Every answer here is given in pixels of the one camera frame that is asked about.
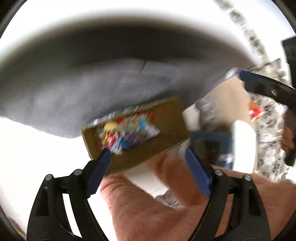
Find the black and white patterned cloth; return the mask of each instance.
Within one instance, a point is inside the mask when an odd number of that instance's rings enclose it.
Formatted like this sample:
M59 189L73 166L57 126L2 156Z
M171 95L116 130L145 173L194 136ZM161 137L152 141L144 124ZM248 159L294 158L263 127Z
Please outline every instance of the black and white patterned cloth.
M281 149L284 114L287 107L274 99L250 93L252 101L263 110L255 121L257 132L257 172L272 182L280 182L288 173L285 152Z

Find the skin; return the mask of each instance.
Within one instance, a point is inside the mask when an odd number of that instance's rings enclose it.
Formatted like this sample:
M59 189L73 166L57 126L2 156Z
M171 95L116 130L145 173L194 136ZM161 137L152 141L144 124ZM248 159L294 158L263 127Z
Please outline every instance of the skin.
M293 142L293 132L287 125L284 125L284 132L283 132L283 139L281 141L281 148L284 151L288 151L289 149L293 150L295 148L295 144Z
M208 199L199 192L184 160L162 154L149 160L147 165L185 208L175 210L164 206L127 180L123 174L105 178L101 183L101 195L108 204L118 240L187 241ZM244 175L228 169L222 170L233 177L241 178ZM252 175L252 178L263 200L271 239L274 239L296 209L296 202L293 201L296 200L296 185L287 180L271 183L258 175ZM231 202L232 197L229 196L217 236L225 231Z

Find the cardboard box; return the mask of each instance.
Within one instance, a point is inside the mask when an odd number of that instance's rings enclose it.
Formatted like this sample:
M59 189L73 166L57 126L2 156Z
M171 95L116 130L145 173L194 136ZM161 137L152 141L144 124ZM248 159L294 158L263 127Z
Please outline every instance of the cardboard box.
M154 124L160 130L160 133L142 145L123 150L121 155L112 154L111 164L106 176L138 166L142 162L166 152L188 139L188 132L182 116L183 109L176 98L169 98L145 105L145 108L135 112L117 115L105 122L84 129L82 137L89 156L96 159L101 151L100 146L96 146L94 138L97 127L103 127L110 120L120 119L143 111L154 112Z

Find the candy wrapper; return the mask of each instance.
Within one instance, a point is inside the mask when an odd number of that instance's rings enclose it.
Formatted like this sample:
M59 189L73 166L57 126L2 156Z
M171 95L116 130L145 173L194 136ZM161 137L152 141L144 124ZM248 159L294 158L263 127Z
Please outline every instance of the candy wrapper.
M251 121L258 120L263 115L263 111L261 110L261 108L259 108L253 101L249 103L249 109Z
M143 112L107 122L103 128L97 128L95 136L102 148L108 148L112 153L120 155L123 149L141 145L149 138L157 136L160 130L153 122L153 112Z

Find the colorful items in box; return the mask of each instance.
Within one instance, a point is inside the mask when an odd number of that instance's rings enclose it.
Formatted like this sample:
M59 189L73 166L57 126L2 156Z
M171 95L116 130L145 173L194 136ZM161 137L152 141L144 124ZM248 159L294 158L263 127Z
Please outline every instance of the colorful items in box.
M123 149L143 144L149 138L157 136L160 130L153 122L153 112L143 112L109 121L103 128L97 129L97 134L102 148L108 148L112 153L120 155Z

